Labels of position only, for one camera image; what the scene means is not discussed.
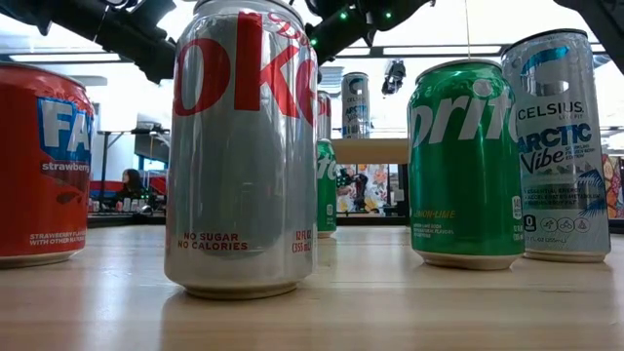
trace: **aluminum can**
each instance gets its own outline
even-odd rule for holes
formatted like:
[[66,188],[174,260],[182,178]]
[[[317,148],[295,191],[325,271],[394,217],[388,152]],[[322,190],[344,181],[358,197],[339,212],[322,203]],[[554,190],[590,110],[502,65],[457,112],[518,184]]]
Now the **aluminum can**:
[[351,72],[342,77],[342,138],[371,137],[369,76]]
[[319,91],[319,117],[316,120],[316,139],[332,138],[332,98],[327,92]]
[[317,226],[319,238],[329,238],[336,226],[336,163],[332,142],[317,141]]
[[411,245],[425,262],[505,269],[523,254],[513,104],[490,60],[444,63],[416,79],[409,205]]
[[600,262],[610,252],[592,49],[576,29],[503,54],[518,103],[525,256]]
[[79,82],[6,62],[0,99],[0,267],[66,260],[85,247],[94,108]]
[[282,1],[200,1],[176,52],[165,273],[208,298],[292,291],[317,237],[301,18]]

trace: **can lid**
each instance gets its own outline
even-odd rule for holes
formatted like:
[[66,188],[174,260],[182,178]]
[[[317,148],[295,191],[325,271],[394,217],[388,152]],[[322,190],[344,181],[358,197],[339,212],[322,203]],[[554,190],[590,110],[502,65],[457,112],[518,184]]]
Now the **can lid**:
[[58,78],[62,78],[64,80],[67,80],[75,85],[77,85],[78,87],[82,88],[82,90],[86,90],[85,85],[82,84],[82,82],[71,78],[69,76],[66,76],[64,74],[60,74],[60,73],[56,73],[54,71],[51,71],[49,69],[45,69],[45,68],[41,68],[41,67],[37,67],[31,64],[26,64],[26,63],[18,63],[18,62],[6,62],[6,61],[0,61],[0,67],[17,67],[17,68],[24,68],[24,69],[30,69],[30,70],[37,70],[40,72],[44,72],[44,73],[48,73],[48,74],[52,74],[57,76]]
[[366,76],[367,78],[369,78],[369,75],[364,73],[364,72],[349,72],[347,74],[343,74],[342,78],[344,78],[346,76],[350,76],[350,75],[363,75],[363,76]]
[[587,32],[585,30],[581,30],[581,29],[575,29],[575,28],[560,28],[560,29],[552,29],[552,30],[546,30],[543,32],[539,32],[537,34],[533,34],[533,35],[529,35],[527,38],[521,39],[517,42],[515,42],[514,44],[510,45],[509,47],[507,47],[505,50],[503,50],[503,53],[501,54],[501,56],[504,56],[505,54],[507,54],[510,50],[514,49],[515,47],[523,44],[524,42],[527,42],[529,40],[533,40],[533,39],[537,39],[539,37],[543,37],[543,36],[547,36],[547,35],[553,35],[553,34],[557,34],[557,33],[572,33],[572,34],[581,34],[584,35],[586,38],[588,37]]
[[420,78],[424,77],[425,75],[427,75],[427,74],[429,74],[429,73],[431,73],[431,72],[433,72],[433,71],[435,71],[435,70],[437,70],[437,69],[440,69],[440,68],[443,68],[443,67],[448,67],[448,66],[454,66],[454,65],[457,65],[457,64],[464,64],[464,63],[483,63],[483,64],[489,64],[489,65],[492,65],[492,66],[494,66],[494,67],[496,67],[496,68],[498,68],[498,69],[500,69],[500,70],[502,71],[502,67],[500,66],[500,64],[499,64],[499,63],[497,63],[497,62],[494,62],[494,61],[493,61],[493,60],[491,60],[491,59],[484,59],[484,58],[464,58],[464,59],[456,59],[456,60],[452,60],[452,61],[449,61],[449,62],[444,62],[444,63],[436,64],[436,65],[435,65],[435,66],[433,66],[433,67],[430,67],[430,68],[428,68],[428,69],[425,69],[422,73],[418,74],[418,76],[416,77],[416,82],[418,82],[418,80],[419,80]]
[[[195,8],[193,9],[193,14],[197,14],[197,11],[199,10],[200,7],[202,7],[203,5],[211,1],[213,0],[197,0],[197,4],[195,4]],[[294,9],[293,6],[285,3],[283,0],[263,0],[263,1],[278,5],[282,7],[284,10],[290,12],[299,21],[299,25],[301,26],[301,28],[303,28],[303,19],[301,18],[301,15]]]

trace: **diet coke can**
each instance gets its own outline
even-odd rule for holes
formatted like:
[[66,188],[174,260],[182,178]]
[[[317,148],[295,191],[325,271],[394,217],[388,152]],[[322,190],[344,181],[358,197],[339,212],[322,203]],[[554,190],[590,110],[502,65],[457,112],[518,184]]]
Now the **diet coke can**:
[[177,44],[165,273],[189,293],[286,293],[316,254],[317,61],[277,0],[199,1]]

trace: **celsius arctic vibe can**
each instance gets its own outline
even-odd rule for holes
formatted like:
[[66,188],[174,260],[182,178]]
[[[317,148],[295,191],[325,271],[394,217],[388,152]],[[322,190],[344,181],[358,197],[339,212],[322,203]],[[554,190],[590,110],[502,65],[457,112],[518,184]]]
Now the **celsius arctic vibe can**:
[[165,273],[189,293],[295,289],[316,254],[317,61],[282,1],[200,1],[177,43]]
[[516,99],[525,256],[600,262],[610,251],[593,55],[576,29],[503,53]]
[[352,72],[342,77],[342,138],[371,137],[369,76]]
[[0,101],[0,267],[66,260],[85,247],[93,106],[77,81],[6,62]]
[[525,248],[514,96],[500,66],[444,63],[409,101],[411,245],[434,265],[506,269]]
[[332,98],[327,92],[319,91],[319,117],[316,119],[316,139],[332,138]]
[[317,226],[319,238],[329,238],[336,225],[336,173],[335,153],[328,139],[317,141]]

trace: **wooden table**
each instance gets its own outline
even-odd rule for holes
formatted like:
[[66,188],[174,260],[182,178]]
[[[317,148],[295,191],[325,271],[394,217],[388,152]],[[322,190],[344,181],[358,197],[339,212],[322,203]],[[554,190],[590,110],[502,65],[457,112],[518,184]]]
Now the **wooden table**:
[[624,238],[606,264],[422,265],[406,228],[342,227],[292,293],[207,301],[163,274],[162,226],[90,230],[0,271],[0,350],[624,350]]

